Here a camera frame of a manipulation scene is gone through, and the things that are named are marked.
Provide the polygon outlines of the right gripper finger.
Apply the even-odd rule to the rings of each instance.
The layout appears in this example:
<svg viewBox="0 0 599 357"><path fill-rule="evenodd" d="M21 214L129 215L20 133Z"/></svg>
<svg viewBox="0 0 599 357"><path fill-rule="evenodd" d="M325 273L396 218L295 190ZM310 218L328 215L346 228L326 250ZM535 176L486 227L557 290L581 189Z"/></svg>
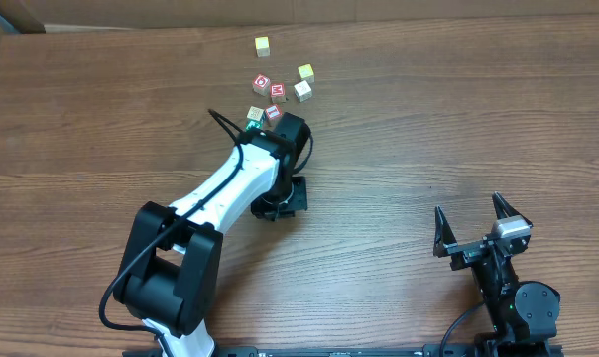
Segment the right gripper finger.
<svg viewBox="0 0 599 357"><path fill-rule="evenodd" d="M435 233L433 255L438 258L454 256L457 251L457 240L440 206L434 210Z"/></svg>
<svg viewBox="0 0 599 357"><path fill-rule="evenodd" d="M503 195L495 191L492 194L492 201L494 205L494 209L496 212L496 216L498 219L510 218L514 216L521 217L529 227L533 226L533 223L526 218L522 213L520 213L517 209L515 209L504 197Z"/></svg>

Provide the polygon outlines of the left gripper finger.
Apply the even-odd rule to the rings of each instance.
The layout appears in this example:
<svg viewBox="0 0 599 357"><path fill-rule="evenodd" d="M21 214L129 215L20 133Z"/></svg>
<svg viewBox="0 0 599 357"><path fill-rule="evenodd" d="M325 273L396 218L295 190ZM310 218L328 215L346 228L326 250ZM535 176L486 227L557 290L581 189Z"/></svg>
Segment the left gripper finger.
<svg viewBox="0 0 599 357"><path fill-rule="evenodd" d="M295 214L297 211L308 209L306 179L304 176L292 177L293 192L287 200L285 214Z"/></svg>
<svg viewBox="0 0 599 357"><path fill-rule="evenodd" d="M259 197L254 200L251 205L251 213L258 219L267 221L276 221L280 215L280 207L277 204L270 203L264 198Z"/></svg>

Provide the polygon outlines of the green letter block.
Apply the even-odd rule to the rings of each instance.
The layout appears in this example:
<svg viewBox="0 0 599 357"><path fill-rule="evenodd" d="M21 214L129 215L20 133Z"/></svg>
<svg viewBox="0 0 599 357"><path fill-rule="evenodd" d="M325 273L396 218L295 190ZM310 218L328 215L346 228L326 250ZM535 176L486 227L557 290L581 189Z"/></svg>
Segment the green letter block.
<svg viewBox="0 0 599 357"><path fill-rule="evenodd" d="M254 121L254 120L249 120L245 130L249 131L251 129L261 129L263 127L263 122L262 121Z"/></svg>

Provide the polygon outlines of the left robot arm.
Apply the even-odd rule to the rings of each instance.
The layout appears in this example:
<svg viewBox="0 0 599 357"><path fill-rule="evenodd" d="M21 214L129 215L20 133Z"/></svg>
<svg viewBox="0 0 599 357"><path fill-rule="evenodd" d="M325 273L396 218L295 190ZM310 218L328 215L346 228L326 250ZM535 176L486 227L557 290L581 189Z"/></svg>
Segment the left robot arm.
<svg viewBox="0 0 599 357"><path fill-rule="evenodd" d="M150 356L211 356L216 344L205 318L215 297L225 234L245 210L276 221L307 208L300 175L313 139L304 119L285 113L273 130L242 130L216 111L211 117L234 147L227 161L199 188L162 206L152 201L135 215L117 276L98 314L104 326L115 299L140 319L136 330L155 337Z"/></svg>

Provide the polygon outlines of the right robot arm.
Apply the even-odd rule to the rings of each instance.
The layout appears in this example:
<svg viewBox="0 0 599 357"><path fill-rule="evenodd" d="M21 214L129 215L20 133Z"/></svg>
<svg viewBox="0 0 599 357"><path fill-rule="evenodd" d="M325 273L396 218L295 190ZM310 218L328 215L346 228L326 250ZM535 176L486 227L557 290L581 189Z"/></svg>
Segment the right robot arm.
<svg viewBox="0 0 599 357"><path fill-rule="evenodd" d="M539 281L521 281L512 258L525 252L533 224L498 192L492 194L497 220L481 240L457 242L441 207L434 212L433 255L449 257L452 270L469 268L482 301L449 326L432 356L557 357L563 348L549 340L557 334L561 295ZM467 317L484 306L493 331L479 333L467 346L449 337Z"/></svg>

